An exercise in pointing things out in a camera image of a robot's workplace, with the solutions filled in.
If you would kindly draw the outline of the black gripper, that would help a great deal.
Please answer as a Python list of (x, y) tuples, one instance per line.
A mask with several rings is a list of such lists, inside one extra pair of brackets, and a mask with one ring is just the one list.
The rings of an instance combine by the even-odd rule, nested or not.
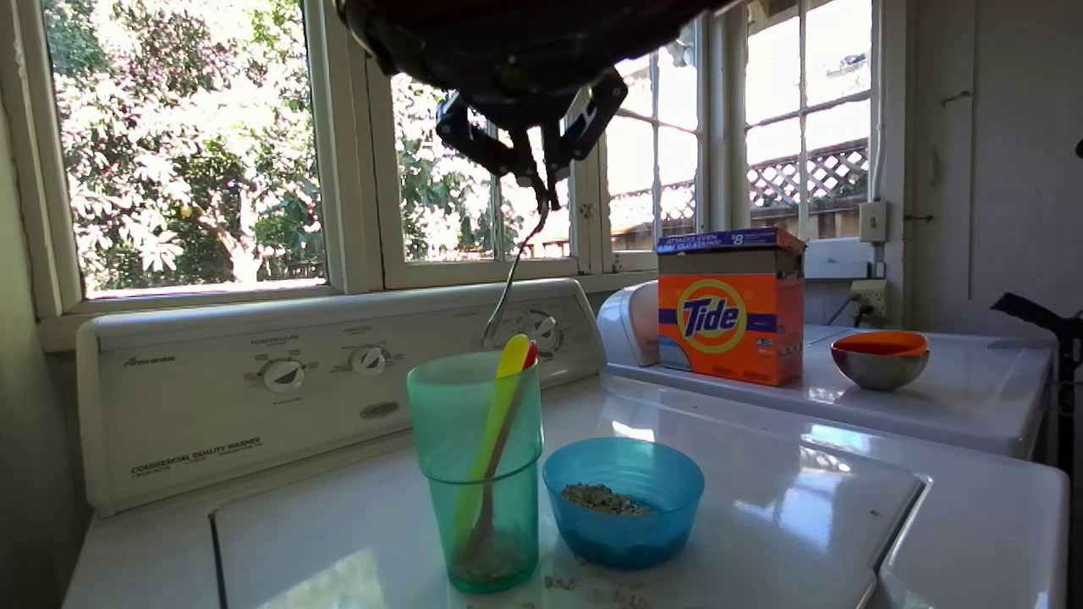
[(616, 63), (669, 45), (734, 0), (335, 0), (338, 19), (385, 73), (447, 91), (442, 144), (489, 171), (536, 179), (586, 160), (625, 98)]

